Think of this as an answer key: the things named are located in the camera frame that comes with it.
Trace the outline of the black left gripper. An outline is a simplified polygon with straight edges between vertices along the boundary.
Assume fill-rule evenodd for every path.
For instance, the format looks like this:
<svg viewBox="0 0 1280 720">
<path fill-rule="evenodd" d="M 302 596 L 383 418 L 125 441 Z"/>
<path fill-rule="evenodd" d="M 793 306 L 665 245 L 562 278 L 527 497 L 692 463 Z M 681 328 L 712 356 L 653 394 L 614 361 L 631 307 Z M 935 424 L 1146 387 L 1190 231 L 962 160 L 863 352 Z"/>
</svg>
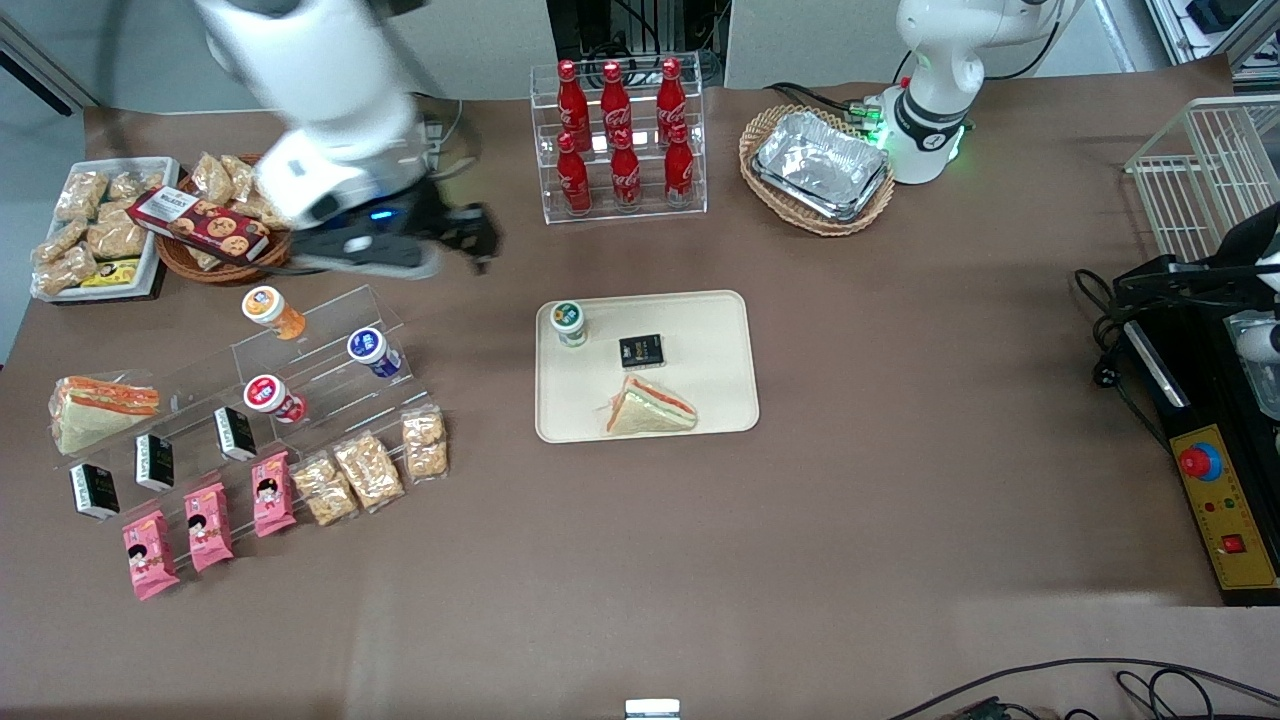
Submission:
<svg viewBox="0 0 1280 720">
<path fill-rule="evenodd" d="M 1181 263 L 1161 256 L 1114 279 L 1114 307 L 1142 309 L 1169 300 L 1206 307 L 1242 307 L 1236 282 L 1243 266 L 1211 263 Z"/>
</svg>

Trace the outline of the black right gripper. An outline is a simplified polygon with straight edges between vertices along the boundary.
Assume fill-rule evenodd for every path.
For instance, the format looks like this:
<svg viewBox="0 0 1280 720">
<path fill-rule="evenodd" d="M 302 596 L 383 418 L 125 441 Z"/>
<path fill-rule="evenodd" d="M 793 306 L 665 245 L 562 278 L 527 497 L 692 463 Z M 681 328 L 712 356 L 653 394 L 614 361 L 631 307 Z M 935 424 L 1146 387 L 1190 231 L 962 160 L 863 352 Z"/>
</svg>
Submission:
<svg viewBox="0 0 1280 720">
<path fill-rule="evenodd" d="M 406 213 L 353 213 L 291 232 L 292 261 L 301 269 L 424 281 L 442 269 L 442 254 L 407 223 Z M 500 251 L 500 231 L 485 205 L 445 214 L 444 245 L 486 274 Z"/>
</svg>

